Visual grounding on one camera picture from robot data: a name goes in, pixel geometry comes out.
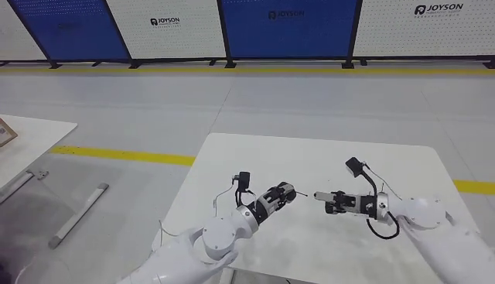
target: gray floor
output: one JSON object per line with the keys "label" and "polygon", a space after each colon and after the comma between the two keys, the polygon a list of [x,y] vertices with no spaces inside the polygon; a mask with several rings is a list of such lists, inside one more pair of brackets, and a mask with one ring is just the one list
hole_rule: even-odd
{"label": "gray floor", "polygon": [[[0,73],[0,113],[79,123],[64,145],[194,156],[210,132],[427,145],[459,180],[495,181],[494,94],[493,76],[476,75]],[[140,265],[188,171],[52,154],[39,165],[50,171],[47,187],[27,186],[0,208],[0,227],[7,222],[20,237],[0,258],[20,270],[36,252],[31,272],[52,284],[113,283]],[[40,241],[70,210],[53,198],[43,209],[30,197],[44,201],[50,195],[41,193],[52,190],[76,210],[100,182],[110,190],[57,250],[46,251]],[[495,197],[463,199],[495,247]],[[240,275],[237,282],[285,280]]]}

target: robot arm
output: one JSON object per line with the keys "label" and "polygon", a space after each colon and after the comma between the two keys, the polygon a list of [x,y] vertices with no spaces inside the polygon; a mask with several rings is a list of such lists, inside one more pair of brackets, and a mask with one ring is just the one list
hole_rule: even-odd
{"label": "robot arm", "polygon": [[361,175],[370,182],[374,195],[316,192],[315,198],[325,201],[328,214],[366,214],[378,222],[396,224],[396,233],[384,237],[367,219],[372,232],[386,240],[397,237],[402,229],[445,284],[493,283],[495,255],[477,232],[457,223],[440,200],[402,200],[377,193],[373,180],[364,172],[366,163],[353,157],[346,164],[355,177]]}
{"label": "robot arm", "polygon": [[[294,187],[282,182],[251,204],[239,205],[230,216],[214,217],[202,228],[184,231],[118,284],[202,284],[235,260],[236,240],[251,238],[263,221],[290,204],[295,196]],[[194,243],[201,236],[206,254],[215,261],[213,264],[202,262],[194,253]]]}

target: blue panel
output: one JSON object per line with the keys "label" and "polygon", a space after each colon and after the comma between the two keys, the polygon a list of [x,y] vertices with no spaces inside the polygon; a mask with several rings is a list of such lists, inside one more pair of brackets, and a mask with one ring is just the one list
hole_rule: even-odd
{"label": "blue panel", "polygon": [[53,60],[126,60],[102,0],[13,0]]}
{"label": "blue panel", "polygon": [[233,57],[339,57],[357,0],[222,0]]}

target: cardboard box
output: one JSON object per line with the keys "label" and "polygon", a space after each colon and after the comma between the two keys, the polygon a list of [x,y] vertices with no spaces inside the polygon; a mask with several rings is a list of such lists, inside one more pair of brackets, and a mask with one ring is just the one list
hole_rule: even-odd
{"label": "cardboard box", "polygon": [[6,145],[15,137],[17,137],[17,134],[0,118],[0,147]]}

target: white pegboard panel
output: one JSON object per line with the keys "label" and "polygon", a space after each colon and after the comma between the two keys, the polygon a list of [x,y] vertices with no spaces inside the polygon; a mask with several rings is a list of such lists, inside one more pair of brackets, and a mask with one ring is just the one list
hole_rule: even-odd
{"label": "white pegboard panel", "polygon": [[46,60],[7,0],[0,0],[0,60]]}
{"label": "white pegboard panel", "polygon": [[132,58],[225,57],[217,0],[107,0]]}
{"label": "white pegboard panel", "polygon": [[493,25],[495,0],[364,0],[354,56],[493,55]]}

